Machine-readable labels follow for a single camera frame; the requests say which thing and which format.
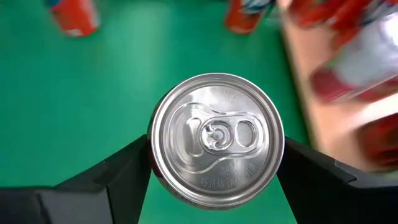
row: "can lid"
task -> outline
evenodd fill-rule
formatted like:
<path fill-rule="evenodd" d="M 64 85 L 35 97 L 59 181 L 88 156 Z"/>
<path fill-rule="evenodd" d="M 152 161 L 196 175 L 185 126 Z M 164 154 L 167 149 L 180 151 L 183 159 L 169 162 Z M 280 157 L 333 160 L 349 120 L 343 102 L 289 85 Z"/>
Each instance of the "can lid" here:
<path fill-rule="evenodd" d="M 255 84 L 225 73 L 188 79 L 162 100 L 150 131 L 164 179 L 190 202 L 235 207 L 275 175 L 284 150 L 279 114 Z"/>
<path fill-rule="evenodd" d="M 381 31 L 384 38 L 398 47 L 398 12 L 382 18 Z"/>

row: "blurred can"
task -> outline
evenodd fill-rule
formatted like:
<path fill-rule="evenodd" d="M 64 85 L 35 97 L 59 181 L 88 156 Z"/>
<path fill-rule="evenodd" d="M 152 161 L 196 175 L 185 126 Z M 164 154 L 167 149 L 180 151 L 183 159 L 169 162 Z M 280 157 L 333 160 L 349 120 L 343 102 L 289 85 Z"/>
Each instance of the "blurred can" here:
<path fill-rule="evenodd" d="M 339 49 L 342 45 L 353 39 L 364 26 L 397 11 L 398 4 L 394 3 L 393 0 L 373 0 L 359 14 L 347 10 L 346 17 L 339 17 L 339 14 L 336 13 L 327 22 L 334 29 L 338 30 L 338 33 L 332 40 L 333 48 Z"/>
<path fill-rule="evenodd" d="M 92 0 L 48 0 L 48 4 L 57 24 L 66 35 L 87 36 L 99 26 Z"/>
<path fill-rule="evenodd" d="M 336 30 L 364 27 L 377 19 L 398 10 L 395 0 L 355 0 L 346 1 L 327 20 L 327 24 Z"/>
<path fill-rule="evenodd" d="M 275 176 L 284 151 L 282 122 L 268 96 L 225 73 L 171 89 L 152 115 L 148 139 L 160 183 L 205 210 L 254 198 Z"/>
<path fill-rule="evenodd" d="M 398 91 L 398 13 L 365 27 L 310 77 L 325 101 L 376 101 Z"/>
<path fill-rule="evenodd" d="M 313 27 L 329 19 L 347 0 L 293 0 L 289 14 L 300 27 Z"/>
<path fill-rule="evenodd" d="M 274 0 L 230 0 L 225 24 L 237 34 L 251 33 Z"/>
<path fill-rule="evenodd" d="M 362 151 L 382 166 L 398 166 L 398 113 L 372 121 L 357 132 Z"/>

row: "green table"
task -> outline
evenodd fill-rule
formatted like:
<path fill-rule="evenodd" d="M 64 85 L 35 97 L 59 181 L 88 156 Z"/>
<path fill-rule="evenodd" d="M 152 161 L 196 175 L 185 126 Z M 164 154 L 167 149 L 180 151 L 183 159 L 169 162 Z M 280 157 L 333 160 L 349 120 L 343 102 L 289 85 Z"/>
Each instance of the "green table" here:
<path fill-rule="evenodd" d="M 101 0 L 101 29 L 73 39 L 42 0 L 0 2 L 0 186 L 55 185 L 144 134 L 157 101 L 208 72 L 240 75 L 274 101 L 285 134 L 307 143 L 278 21 L 249 36 L 223 26 L 227 2 Z M 295 223 L 275 178 L 228 212 L 174 199 L 151 177 L 140 223 Z"/>

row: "wooden surface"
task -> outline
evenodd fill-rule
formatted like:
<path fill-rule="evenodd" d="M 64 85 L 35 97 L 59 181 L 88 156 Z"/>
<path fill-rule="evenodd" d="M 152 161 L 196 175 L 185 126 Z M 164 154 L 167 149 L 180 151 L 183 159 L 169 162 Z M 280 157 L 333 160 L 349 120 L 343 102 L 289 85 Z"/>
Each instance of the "wooden surface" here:
<path fill-rule="evenodd" d="M 365 123 L 398 112 L 398 94 L 375 103 L 352 100 L 325 104 L 319 101 L 310 89 L 308 78 L 333 55 L 330 49 L 333 32 L 323 25 L 312 29 L 297 27 L 285 11 L 289 4 L 290 0 L 279 0 L 285 43 L 313 147 L 353 167 L 382 170 L 363 155 L 354 131 Z"/>

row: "red can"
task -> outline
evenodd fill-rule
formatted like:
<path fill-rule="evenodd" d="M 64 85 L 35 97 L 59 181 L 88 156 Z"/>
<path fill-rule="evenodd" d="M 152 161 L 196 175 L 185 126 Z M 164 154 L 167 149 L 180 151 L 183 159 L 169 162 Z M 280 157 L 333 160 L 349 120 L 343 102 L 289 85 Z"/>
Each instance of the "red can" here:
<path fill-rule="evenodd" d="M 289 14 L 301 27 L 313 27 L 329 19 L 348 0 L 293 0 Z"/>
<path fill-rule="evenodd" d="M 270 0 L 230 0 L 225 24 L 234 33 L 251 33 L 271 4 Z"/>
<path fill-rule="evenodd" d="M 359 7 L 357 1 L 343 5 L 327 23 L 338 33 L 332 40 L 334 49 L 340 48 L 354 38 L 360 30 L 380 17 L 398 11 L 397 0 L 372 0 L 366 6 Z"/>
<path fill-rule="evenodd" d="M 398 166 L 398 113 L 357 130 L 362 151 L 382 166 Z"/>
<path fill-rule="evenodd" d="M 92 0 L 50 0 L 49 4 L 57 24 L 67 35 L 87 36 L 99 26 Z"/>
<path fill-rule="evenodd" d="M 398 13 L 366 26 L 310 78 L 324 101 L 376 101 L 398 92 Z"/>

